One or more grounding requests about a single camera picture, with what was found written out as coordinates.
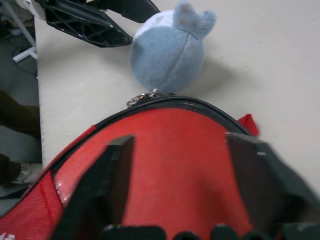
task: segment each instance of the red mesh fabric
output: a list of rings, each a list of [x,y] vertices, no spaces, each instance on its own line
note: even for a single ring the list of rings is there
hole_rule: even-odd
[[[62,213],[51,171],[10,212],[0,219],[0,234],[16,240],[46,240]]]

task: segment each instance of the red fabric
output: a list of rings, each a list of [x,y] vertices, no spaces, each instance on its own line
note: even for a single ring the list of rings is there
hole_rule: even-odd
[[[251,114],[247,114],[243,117],[241,117],[238,122],[244,126],[248,131],[253,135],[253,136],[258,136],[259,135],[259,130],[258,127],[252,117]]]
[[[124,225],[156,225],[167,239],[182,231],[209,240],[219,223],[239,235],[252,229],[238,192],[226,130],[212,119],[184,109],[161,108],[126,117],[102,129],[54,177],[61,199],[114,138],[135,136]]]
[[[62,204],[51,171],[9,213],[0,219],[0,234],[16,240],[46,240],[59,220]]]

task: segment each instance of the blue plush toy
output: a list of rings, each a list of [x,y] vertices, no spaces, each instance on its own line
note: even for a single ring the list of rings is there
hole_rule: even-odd
[[[175,10],[149,18],[136,32],[131,45],[131,67],[136,79],[148,90],[160,93],[187,87],[203,66],[203,38],[215,21],[212,11],[196,13],[186,1]]]

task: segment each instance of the plush toy ear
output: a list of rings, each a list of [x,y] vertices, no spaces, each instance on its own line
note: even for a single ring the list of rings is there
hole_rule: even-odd
[[[173,26],[192,34],[196,39],[203,39],[214,27],[216,16],[212,11],[196,13],[191,3],[183,0],[175,7]]]

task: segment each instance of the white table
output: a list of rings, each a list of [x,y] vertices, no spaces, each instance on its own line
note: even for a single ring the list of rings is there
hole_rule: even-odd
[[[176,0],[155,0],[160,10]],[[196,84],[181,92],[234,118],[253,114],[261,138],[320,192],[320,1],[194,0],[218,20]],[[131,36],[139,24],[109,12]],[[98,48],[36,21],[43,164],[90,125],[144,92],[130,46]]]

